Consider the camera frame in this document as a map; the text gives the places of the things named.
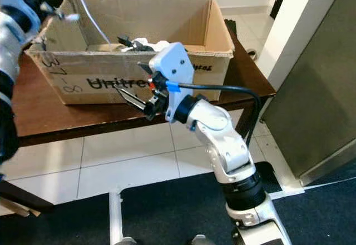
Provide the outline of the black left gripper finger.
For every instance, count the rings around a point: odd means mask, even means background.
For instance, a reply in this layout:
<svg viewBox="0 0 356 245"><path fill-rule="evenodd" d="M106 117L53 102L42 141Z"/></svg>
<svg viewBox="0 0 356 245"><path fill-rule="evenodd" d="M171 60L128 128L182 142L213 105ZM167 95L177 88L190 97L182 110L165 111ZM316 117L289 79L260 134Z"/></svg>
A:
<svg viewBox="0 0 356 245"><path fill-rule="evenodd" d="M64 21L66 16L59 12L55 7L50 4L41 4L41 20L45 21L49 17L56 17L60 19L60 21Z"/></svg>

